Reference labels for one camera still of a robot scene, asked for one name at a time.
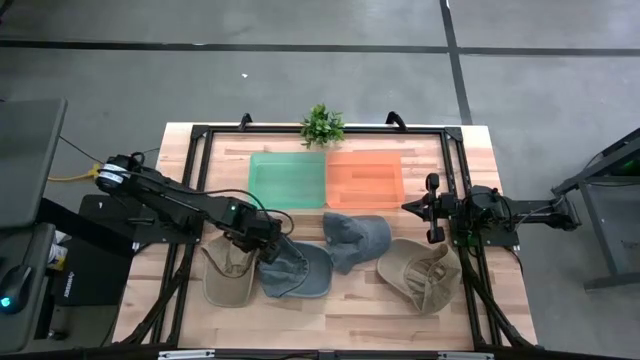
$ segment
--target orange tray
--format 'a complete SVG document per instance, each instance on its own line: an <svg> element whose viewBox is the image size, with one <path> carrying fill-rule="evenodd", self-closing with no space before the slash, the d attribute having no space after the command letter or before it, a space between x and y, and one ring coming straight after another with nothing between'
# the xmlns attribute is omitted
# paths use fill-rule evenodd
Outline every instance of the orange tray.
<svg viewBox="0 0 640 360"><path fill-rule="evenodd" d="M401 154L327 154L327 204L336 209L389 209L404 202Z"/></svg>

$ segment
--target green plant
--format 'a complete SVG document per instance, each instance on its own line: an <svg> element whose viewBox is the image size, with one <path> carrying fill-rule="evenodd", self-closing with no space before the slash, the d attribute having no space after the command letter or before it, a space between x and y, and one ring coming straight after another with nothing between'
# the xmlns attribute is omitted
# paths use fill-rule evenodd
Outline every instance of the green plant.
<svg viewBox="0 0 640 360"><path fill-rule="evenodd" d="M324 104L318 104L311 108L309 117L305 117L301 124L300 135L305 141L302 145L307 149L310 149L312 144L324 147L331 141L344 140L342 113L327 112L327 107Z"/></svg>

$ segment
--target wooden tabletop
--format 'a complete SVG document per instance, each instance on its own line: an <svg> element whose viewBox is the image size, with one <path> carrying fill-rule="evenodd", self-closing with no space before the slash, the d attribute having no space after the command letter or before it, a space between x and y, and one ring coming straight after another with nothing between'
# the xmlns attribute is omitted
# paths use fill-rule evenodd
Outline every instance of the wooden tabletop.
<svg viewBox="0 0 640 360"><path fill-rule="evenodd" d="M182 178L192 125L169 123L162 140L157 169L177 181ZM462 126L462 131L472 183L500 189L488 128ZM213 141L206 190L246 190L252 153L306 151L300 142L297 134L217 133ZM346 140L333 150L401 152L407 202L424 195L425 177L429 173L439 173L444 177L442 150L436 136L348 134ZM451 151L452 158L457 159L453 146ZM193 171L194 188L201 152L202 146L198 149L197 165ZM459 166L457 161L453 162L457 174L456 183L461 189ZM439 190L446 191L445 181L441 181ZM378 214L389 222L394 237L426 243L425 233L429 224L401 209L291 210L289 213L296 223L291 238L324 246L321 219L325 211L347 215ZM218 234L215 228L207 226L202 241L206 243ZM133 260L114 341L129 335L157 299L166 253L166 245L153 245ZM518 263L506 250L493 247L487 248L487 262L497 303L523 336L535 343L535 332ZM453 301L442 311L421 316L407 298L377 275L374 260L356 265L348 275L334 273L331 291L322 298L269 298L256 281L249 305L232 309L216 307L204 298L203 264L202 254L197 251L185 305L180 347L372 350L472 348L462 285ZM168 306L164 336L169 331L174 300ZM479 306L479 312L483 334L489 339L486 312L482 305Z"/></svg>

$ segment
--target hat brim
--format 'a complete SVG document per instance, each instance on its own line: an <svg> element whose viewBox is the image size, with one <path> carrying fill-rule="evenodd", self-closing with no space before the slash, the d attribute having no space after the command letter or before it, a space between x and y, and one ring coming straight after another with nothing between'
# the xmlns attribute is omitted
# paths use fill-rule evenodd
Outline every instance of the hat brim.
<svg viewBox="0 0 640 360"><path fill-rule="evenodd" d="M215 264L212 264L202 255L205 261L204 278L202 281L204 297L216 306L223 307L243 307L249 302L253 276L255 272L256 259L253 254L250 268L244 275L231 278L225 276Z"/></svg>
<svg viewBox="0 0 640 360"><path fill-rule="evenodd" d="M298 287L284 296L315 298L326 295L331 288L333 271L329 253L324 248L313 244L294 241L293 245L309 262L309 273Z"/></svg>
<svg viewBox="0 0 640 360"><path fill-rule="evenodd" d="M417 255L430 251L426 245L407 239L395 239L389 250L378 259L378 274L403 294L410 296L404 274L409 263Z"/></svg>

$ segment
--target tan bucket hat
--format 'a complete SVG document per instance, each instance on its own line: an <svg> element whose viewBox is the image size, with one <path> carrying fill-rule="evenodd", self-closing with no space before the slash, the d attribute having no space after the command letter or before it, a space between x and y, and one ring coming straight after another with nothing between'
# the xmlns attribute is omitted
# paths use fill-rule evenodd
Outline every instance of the tan bucket hat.
<svg viewBox="0 0 640 360"><path fill-rule="evenodd" d="M245 253L220 236L202 247L204 297L213 305L242 307L249 302L256 252Z"/></svg>
<svg viewBox="0 0 640 360"><path fill-rule="evenodd" d="M411 298L423 314L442 310L460 287L462 267L446 244L435 248L416 241L395 239L378 260L378 274Z"/></svg>

